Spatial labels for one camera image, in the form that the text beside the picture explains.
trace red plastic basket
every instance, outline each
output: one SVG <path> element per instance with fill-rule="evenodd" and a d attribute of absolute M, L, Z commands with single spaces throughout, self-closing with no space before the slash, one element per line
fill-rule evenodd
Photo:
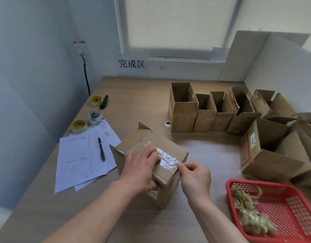
<path fill-rule="evenodd" d="M 262 189 L 262 196 L 255 203 L 260 213 L 265 213 L 278 226 L 278 234 L 273 237 L 256 237 L 243 231 L 236 211 L 231 190 L 233 184 L 250 195 L 256 196 Z M 311 207 L 302 193 L 291 185 L 229 179 L 226 182 L 227 199 L 230 204 L 234 224 L 250 242 L 311 242 Z"/>

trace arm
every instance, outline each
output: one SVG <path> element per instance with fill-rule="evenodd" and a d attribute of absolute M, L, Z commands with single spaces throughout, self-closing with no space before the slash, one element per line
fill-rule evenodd
<path fill-rule="evenodd" d="M 120 179 L 43 243 L 106 242 L 131 200 L 156 189 L 152 171 L 159 158 L 156 148 L 147 145 L 134 159 L 129 152 Z"/>
<path fill-rule="evenodd" d="M 208 242 L 248 242 L 235 225 L 210 200 L 210 170 L 199 163 L 178 165 L 182 191 Z"/>

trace table top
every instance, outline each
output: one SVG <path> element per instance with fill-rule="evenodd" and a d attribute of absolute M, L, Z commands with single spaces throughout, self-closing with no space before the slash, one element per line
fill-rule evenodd
<path fill-rule="evenodd" d="M 197 161 L 210 168 L 210 196 L 223 213 L 231 218 L 226 203 L 225 182 L 242 179 L 240 172 L 240 137 L 225 132 L 171 133 L 165 127 L 169 120 L 169 89 L 178 80 L 103 77 L 91 94 L 109 96 L 104 118 L 123 140 L 142 122 L 189 151 L 187 162 Z M 228 91 L 229 87 L 245 86 L 241 82 L 192 81 L 196 93 Z M 86 119 L 96 110 L 85 102 L 75 120 Z M 0 231 L 0 242 L 41 242 L 78 212 L 95 200 L 108 185 L 119 178 L 117 169 L 75 192 L 70 188 L 54 194 L 59 145 L 25 192 Z M 311 190 L 302 190 L 311 204 Z M 178 185 L 171 201 L 158 208 L 144 196 L 137 197 L 117 223 L 109 242 L 206 242 L 198 222 Z"/>

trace hand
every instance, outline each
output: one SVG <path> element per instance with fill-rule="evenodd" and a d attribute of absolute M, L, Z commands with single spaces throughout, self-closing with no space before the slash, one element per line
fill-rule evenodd
<path fill-rule="evenodd" d="M 188 201 L 210 198 L 210 170 L 200 163 L 180 163 L 181 187 Z"/>
<path fill-rule="evenodd" d="M 119 180 L 132 189 L 135 195 L 156 190 L 152 172 L 155 163 L 159 160 L 160 156 L 156 152 L 156 147 L 144 145 L 134 159 L 132 152 L 129 152 Z"/>

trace crumpled plastic wrap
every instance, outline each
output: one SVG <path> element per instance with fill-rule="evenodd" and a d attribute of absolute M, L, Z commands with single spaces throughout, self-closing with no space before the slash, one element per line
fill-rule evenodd
<path fill-rule="evenodd" d="M 261 189 L 259 189 L 258 196 L 255 197 L 244 192 L 239 186 L 233 185 L 231 193 L 235 208 L 239 213 L 241 226 L 246 233 L 260 237 L 267 237 L 277 233 L 277 225 L 267 215 L 259 213 L 254 207 L 253 200 L 261 196 Z"/>
<path fill-rule="evenodd" d="M 156 151 L 161 157 L 160 165 L 174 173 L 178 168 L 177 165 L 180 163 L 179 160 L 162 151 L 160 148 L 157 148 Z"/>

